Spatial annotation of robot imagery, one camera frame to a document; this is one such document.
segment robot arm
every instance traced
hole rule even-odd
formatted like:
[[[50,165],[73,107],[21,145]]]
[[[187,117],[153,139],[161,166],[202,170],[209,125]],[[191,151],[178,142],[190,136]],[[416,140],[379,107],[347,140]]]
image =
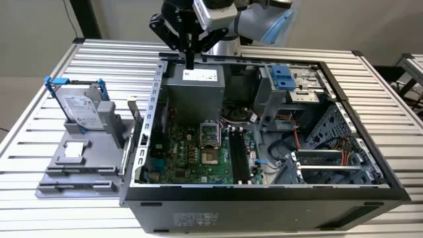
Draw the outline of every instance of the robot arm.
[[[291,20],[290,7],[290,0],[165,0],[150,28],[182,53],[187,69],[194,69],[195,54],[207,52],[226,36],[242,35],[273,44],[270,39]]]

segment ram slot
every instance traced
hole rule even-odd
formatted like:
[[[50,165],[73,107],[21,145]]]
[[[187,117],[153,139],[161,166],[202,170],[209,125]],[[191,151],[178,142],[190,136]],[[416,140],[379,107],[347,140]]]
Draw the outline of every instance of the ram slot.
[[[241,131],[230,132],[230,150],[233,161],[233,175],[235,184],[247,184],[250,180],[249,161],[246,154],[245,138]]]

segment label sticker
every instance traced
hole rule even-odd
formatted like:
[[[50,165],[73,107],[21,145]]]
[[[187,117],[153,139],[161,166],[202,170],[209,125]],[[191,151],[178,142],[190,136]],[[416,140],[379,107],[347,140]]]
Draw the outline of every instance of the label sticker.
[[[174,222],[179,227],[215,226],[219,218],[218,212],[174,213]]]
[[[218,82],[218,70],[217,69],[185,69],[183,80],[191,81],[211,81]]]
[[[103,123],[93,100],[87,96],[65,95],[69,110],[77,123],[87,129],[103,130]]]
[[[257,120],[258,120],[258,114],[253,113],[253,115],[250,117],[250,121],[257,122]]]

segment open computer tower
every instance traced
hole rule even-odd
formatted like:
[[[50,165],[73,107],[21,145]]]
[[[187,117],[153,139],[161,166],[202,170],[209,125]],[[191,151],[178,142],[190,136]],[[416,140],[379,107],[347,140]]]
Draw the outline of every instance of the open computer tower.
[[[347,230],[410,200],[323,62],[161,54],[122,205],[149,233]]]

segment green circuit board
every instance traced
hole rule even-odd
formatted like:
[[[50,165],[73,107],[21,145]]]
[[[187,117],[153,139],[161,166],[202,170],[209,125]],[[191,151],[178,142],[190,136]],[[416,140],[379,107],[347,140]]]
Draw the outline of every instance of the green circuit board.
[[[229,132],[227,130],[222,130],[221,147],[213,151],[214,149],[206,148],[205,150],[205,148],[199,147],[199,130],[199,128],[194,127],[171,127],[169,154],[165,173],[161,175],[161,183],[234,184]],[[245,134],[245,142],[246,149],[249,148],[255,151],[251,133]],[[205,164],[202,156],[205,156],[206,151],[215,153],[215,164]],[[262,184],[261,173],[251,178],[251,182],[253,184]]]

